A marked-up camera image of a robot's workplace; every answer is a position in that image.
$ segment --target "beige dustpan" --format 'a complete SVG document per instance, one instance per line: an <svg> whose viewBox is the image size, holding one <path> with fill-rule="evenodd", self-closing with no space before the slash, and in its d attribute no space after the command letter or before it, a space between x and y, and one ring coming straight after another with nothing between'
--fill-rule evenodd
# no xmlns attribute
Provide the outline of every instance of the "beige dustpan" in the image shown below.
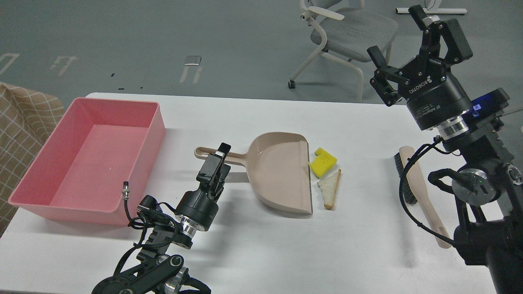
<svg viewBox="0 0 523 294"><path fill-rule="evenodd" d="M215 149L198 147L205 159ZM251 143L245 154L230 152L225 162L244 166L258 198L275 209L312 213L309 144L300 134L270 132Z"/></svg>

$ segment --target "pink plastic bin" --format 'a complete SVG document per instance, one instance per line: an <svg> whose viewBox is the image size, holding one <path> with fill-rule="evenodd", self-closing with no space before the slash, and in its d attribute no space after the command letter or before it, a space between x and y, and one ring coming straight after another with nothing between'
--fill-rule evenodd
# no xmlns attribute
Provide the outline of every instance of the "pink plastic bin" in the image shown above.
<svg viewBox="0 0 523 294"><path fill-rule="evenodd" d="M127 225L165 134L155 102L77 98L11 194L9 203L52 220Z"/></svg>

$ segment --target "plaid fabric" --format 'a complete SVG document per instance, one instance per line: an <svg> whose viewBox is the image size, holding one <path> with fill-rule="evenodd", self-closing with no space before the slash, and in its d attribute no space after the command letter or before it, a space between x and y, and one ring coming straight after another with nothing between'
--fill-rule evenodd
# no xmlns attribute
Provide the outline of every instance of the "plaid fabric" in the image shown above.
<svg viewBox="0 0 523 294"><path fill-rule="evenodd" d="M54 96L0 83L0 236L17 210L7 199L63 114Z"/></svg>

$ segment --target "sponge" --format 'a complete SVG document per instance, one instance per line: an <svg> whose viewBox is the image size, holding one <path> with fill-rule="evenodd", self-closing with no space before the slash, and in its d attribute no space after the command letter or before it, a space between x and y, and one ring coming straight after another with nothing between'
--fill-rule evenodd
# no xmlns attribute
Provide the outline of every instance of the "sponge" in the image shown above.
<svg viewBox="0 0 523 294"><path fill-rule="evenodd" d="M309 166L311 167L312 172L318 177L321 178L329 169L331 169L338 160L330 155L327 151L323 150L323 148L318 148L314 154L317 155L317 157L314 159L312 163L309 163Z"/></svg>

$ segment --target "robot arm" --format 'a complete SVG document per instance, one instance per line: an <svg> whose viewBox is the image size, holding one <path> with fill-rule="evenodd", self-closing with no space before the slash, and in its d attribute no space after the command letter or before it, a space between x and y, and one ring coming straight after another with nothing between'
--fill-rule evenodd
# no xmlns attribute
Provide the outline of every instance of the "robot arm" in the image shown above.
<svg viewBox="0 0 523 294"><path fill-rule="evenodd" d="M465 264L489 268L498 293L522 293L522 179L510 163L514 157L497 136L503 125L498 116L509 98L499 88L471 101L450 70L472 57L458 22L427 17L421 6L413 6L409 12L423 31L419 54L404 67L396 68L386 64L377 47L369 48L367 52L377 67L370 83L387 106L405 98L421 130L438 129L445 149L460 151L465 166L458 171L442 169L429 174L432 184L455 198L460 224L450 241ZM448 48L444 58L439 57L441 37ZM397 83L397 89L389 81ZM452 185L444 184L443 177L451 177ZM501 220L488 221L481 205L502 194L508 196L512 211ZM467 205L475 222L469 219Z"/></svg>
<svg viewBox="0 0 523 294"><path fill-rule="evenodd" d="M198 189L186 192L176 209L146 195L138 205L138 217L132 219L127 208L129 183L124 182L122 194L129 226L142 230L142 235L140 241L123 255L113 276L98 283L93 294L143 294L149 291L156 294L211 293L207 285L189 276L189 269L184 266L181 255L168 255L165 252L171 243L190 249L196 230L209 229L218 211L216 202L231 169L224 164L230 149L231 146L222 143L216 154L209 154L196 177L200 182ZM160 204L166 204L180 222L165 214ZM150 228L153 231L142 244ZM122 271L125 261L136 249L141 249L137 255L140 264ZM197 290L180 291L183 285Z"/></svg>

